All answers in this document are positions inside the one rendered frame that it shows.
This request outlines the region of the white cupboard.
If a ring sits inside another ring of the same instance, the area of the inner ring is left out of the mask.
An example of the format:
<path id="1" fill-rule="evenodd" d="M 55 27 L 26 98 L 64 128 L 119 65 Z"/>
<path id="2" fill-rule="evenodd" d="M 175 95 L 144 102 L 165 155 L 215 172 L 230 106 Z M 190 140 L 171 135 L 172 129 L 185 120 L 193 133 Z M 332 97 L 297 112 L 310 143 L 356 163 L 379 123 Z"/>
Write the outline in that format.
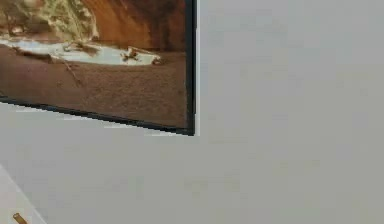
<path id="1" fill-rule="evenodd" d="M 18 224 L 13 215 L 19 213 L 28 224 L 47 224 L 9 173 L 0 165 L 0 224 Z"/>

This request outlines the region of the black framed brown landscape picture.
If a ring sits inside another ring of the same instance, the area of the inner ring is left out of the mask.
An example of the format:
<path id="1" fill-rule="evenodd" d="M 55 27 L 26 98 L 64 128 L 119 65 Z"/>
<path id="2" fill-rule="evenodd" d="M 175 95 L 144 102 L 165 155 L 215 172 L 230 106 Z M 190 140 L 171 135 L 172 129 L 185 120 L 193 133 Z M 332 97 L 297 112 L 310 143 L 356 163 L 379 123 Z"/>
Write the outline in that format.
<path id="1" fill-rule="evenodd" d="M 194 135 L 196 0 L 0 0 L 0 102 Z"/>

